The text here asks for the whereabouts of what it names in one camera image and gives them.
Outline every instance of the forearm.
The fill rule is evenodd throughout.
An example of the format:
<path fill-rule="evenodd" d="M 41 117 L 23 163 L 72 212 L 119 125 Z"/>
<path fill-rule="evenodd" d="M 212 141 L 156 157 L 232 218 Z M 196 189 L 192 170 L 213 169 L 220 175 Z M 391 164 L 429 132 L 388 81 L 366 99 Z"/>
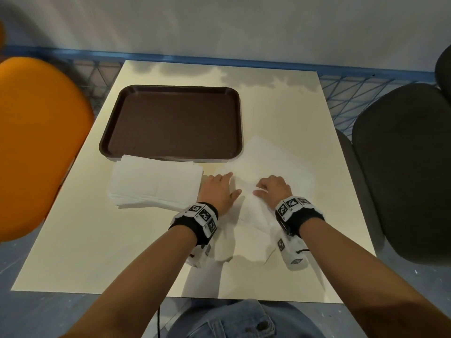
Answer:
<path fill-rule="evenodd" d="M 431 334 L 431 330 L 450 334 L 451 321 L 442 312 L 379 259 L 329 224 L 309 219 L 299 233 L 330 284 L 370 337 L 397 336 L 401 331 L 396 328 L 414 336 Z"/>
<path fill-rule="evenodd" d="M 141 337 L 196 242 L 189 228 L 172 227 L 110 284 L 68 334 Z"/>

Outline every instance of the orange chair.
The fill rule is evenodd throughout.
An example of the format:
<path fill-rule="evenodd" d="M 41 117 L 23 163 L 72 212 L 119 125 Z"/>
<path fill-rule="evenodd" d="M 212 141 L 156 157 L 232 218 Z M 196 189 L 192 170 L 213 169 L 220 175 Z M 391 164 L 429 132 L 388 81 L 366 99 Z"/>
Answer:
<path fill-rule="evenodd" d="M 57 68 L 33 58 L 0 64 L 0 242 L 47 216 L 93 121 L 87 99 Z"/>

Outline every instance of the white napkin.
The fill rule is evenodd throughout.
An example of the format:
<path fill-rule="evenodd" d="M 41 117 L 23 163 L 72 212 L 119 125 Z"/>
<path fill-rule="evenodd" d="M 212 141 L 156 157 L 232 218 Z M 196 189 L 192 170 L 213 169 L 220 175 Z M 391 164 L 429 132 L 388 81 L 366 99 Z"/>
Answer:
<path fill-rule="evenodd" d="M 281 227 L 273 212 L 263 200 L 252 194 L 255 185 L 271 174 L 284 177 L 293 194 L 308 198 L 315 188 L 314 174 L 301 159 L 282 151 L 271 142 L 254 136 L 245 145 L 243 153 L 216 171 L 233 172 L 234 187 L 243 192 L 228 214 L 219 220 L 214 256 L 227 261 L 241 255 L 252 262 L 266 262 L 276 248 Z"/>
<path fill-rule="evenodd" d="M 203 169 L 193 162 L 124 155 L 115 162 L 108 187 L 120 207 L 156 206 L 181 211 L 197 200 Z"/>

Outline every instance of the wall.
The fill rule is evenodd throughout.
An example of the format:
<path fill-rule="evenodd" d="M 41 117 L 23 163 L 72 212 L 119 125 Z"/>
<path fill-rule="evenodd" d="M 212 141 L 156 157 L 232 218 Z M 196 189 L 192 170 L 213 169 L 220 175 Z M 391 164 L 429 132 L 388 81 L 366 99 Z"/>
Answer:
<path fill-rule="evenodd" d="M 432 71 L 451 0 L 0 0 L 8 43 Z"/>

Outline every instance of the white table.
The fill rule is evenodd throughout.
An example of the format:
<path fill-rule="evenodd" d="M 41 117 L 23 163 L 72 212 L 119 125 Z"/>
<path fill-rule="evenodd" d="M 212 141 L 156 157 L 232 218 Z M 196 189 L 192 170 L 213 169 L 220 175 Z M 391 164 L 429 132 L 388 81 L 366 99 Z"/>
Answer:
<path fill-rule="evenodd" d="M 174 212 L 119 210 L 106 195 L 114 162 L 98 145 L 118 93 L 132 84 L 237 90 L 244 142 L 259 135 L 307 161 L 316 179 L 311 201 L 332 226 L 374 254 L 316 73 L 127 61 L 12 290 L 102 293 L 167 230 Z M 220 164 L 202 166 L 211 174 Z M 266 264 L 235 256 L 205 269 L 185 265 L 168 296 L 341 302 L 313 258 L 309 262 L 307 269 L 291 272 L 276 251 Z"/>

